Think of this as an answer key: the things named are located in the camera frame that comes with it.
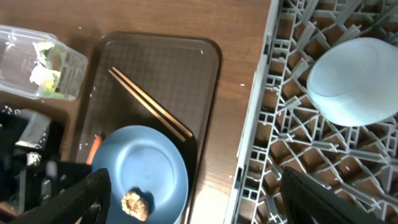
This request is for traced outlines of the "blue plate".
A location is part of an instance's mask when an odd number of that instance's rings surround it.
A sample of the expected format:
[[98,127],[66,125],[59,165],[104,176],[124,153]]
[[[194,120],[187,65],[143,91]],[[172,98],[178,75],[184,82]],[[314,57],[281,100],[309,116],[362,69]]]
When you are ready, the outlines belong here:
[[146,223],[177,223],[188,200],[188,173],[174,143],[146,126],[126,126],[100,145],[93,170],[105,168],[111,181],[107,223],[139,223],[122,210],[121,199],[137,192],[149,204]]

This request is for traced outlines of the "orange carrot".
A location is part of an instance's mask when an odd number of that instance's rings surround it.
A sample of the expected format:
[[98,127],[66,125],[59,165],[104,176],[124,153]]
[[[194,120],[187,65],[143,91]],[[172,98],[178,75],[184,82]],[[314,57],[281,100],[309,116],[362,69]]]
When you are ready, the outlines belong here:
[[88,155],[88,158],[87,158],[87,160],[86,160],[86,164],[88,164],[88,165],[91,165],[91,164],[92,164],[93,158],[94,158],[94,156],[95,156],[95,154],[96,154],[98,148],[99,148],[100,145],[102,144],[103,139],[104,139],[104,137],[103,137],[102,135],[99,135],[99,136],[97,136],[97,137],[95,138],[95,140],[93,141],[93,144],[92,144],[92,146],[91,146],[91,149],[90,149],[90,153],[89,153],[89,155]]

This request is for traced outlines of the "brown food scrap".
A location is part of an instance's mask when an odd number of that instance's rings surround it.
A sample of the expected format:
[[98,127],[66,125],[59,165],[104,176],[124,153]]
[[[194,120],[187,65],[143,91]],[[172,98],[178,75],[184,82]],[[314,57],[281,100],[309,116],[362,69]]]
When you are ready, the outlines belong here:
[[149,204],[147,201],[135,191],[127,192],[121,199],[122,210],[144,222],[149,216]]

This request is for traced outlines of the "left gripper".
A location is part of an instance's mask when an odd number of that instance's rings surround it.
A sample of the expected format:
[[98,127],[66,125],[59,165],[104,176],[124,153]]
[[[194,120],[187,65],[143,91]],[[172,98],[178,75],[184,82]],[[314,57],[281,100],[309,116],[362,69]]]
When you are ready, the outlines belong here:
[[27,212],[75,185],[91,166],[60,159],[64,125],[52,120],[40,150],[15,146],[27,121],[17,116],[1,125],[1,201]]

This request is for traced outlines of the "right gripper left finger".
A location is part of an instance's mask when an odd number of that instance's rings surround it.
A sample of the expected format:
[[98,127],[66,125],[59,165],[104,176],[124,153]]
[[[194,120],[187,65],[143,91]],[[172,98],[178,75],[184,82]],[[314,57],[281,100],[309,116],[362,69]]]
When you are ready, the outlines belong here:
[[107,169],[88,175],[39,207],[25,212],[10,224],[69,224],[107,221],[111,181]]

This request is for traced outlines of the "light blue bowl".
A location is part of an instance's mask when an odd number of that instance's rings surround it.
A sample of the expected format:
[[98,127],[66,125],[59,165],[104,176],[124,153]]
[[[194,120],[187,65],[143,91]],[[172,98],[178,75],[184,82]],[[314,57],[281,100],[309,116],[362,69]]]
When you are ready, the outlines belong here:
[[365,126],[397,114],[397,47],[363,37],[338,44],[312,66],[309,98],[329,122]]

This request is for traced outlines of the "yellow snack wrapper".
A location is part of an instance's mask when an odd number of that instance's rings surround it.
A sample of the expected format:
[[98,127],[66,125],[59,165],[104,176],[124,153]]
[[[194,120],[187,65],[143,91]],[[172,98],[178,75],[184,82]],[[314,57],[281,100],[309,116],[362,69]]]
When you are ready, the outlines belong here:
[[67,54],[66,45],[59,41],[34,42],[32,45],[36,60],[29,81],[39,87],[37,96],[64,100],[66,96],[60,92],[59,85]]

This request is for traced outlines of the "white tissue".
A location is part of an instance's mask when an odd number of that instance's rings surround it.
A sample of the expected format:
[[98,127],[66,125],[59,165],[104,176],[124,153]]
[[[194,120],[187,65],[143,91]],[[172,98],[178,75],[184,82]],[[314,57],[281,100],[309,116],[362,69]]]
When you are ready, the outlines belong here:
[[60,72],[36,65],[32,70],[29,80],[37,85],[54,86],[60,79]]

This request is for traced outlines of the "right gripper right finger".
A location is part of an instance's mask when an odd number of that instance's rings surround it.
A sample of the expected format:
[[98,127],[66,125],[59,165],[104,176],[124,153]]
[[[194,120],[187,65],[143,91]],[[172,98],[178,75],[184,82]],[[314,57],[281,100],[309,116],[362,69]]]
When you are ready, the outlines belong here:
[[384,224],[291,167],[283,169],[280,192],[289,223]]

